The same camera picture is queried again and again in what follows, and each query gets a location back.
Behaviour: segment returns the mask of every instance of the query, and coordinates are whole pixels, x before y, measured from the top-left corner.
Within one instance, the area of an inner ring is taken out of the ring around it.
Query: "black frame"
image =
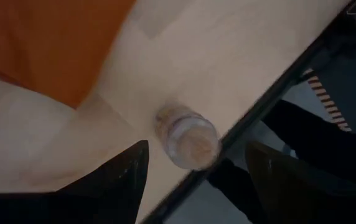
[[[207,178],[209,173],[219,165],[227,151],[239,140],[241,135],[259,121],[293,86],[302,73],[308,69],[309,62],[324,48],[324,39],[332,30],[332,25],[339,18],[347,16],[347,9],[353,4],[350,1],[335,19],[323,30],[319,37],[287,68],[272,84],[264,95],[222,138],[222,151],[219,160],[204,171],[192,171],[189,175],[144,219],[143,223],[162,223],[173,211]]]

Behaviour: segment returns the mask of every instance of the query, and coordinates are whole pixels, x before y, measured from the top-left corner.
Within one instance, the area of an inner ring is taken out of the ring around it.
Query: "orange fabric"
[[[0,0],[0,79],[76,108],[134,0]]]

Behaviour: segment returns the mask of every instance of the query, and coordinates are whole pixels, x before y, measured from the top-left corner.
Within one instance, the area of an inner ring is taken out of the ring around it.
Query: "striped object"
[[[305,71],[304,74],[311,72],[309,69]],[[326,89],[323,88],[322,83],[319,81],[317,76],[313,76],[308,79],[309,86],[314,90],[316,96],[319,98],[326,111],[332,117],[331,123],[338,125],[338,127],[343,131],[352,131],[348,126],[348,123],[345,121],[345,118],[342,116],[342,113],[335,105],[334,101],[330,98],[330,95],[327,94]]]

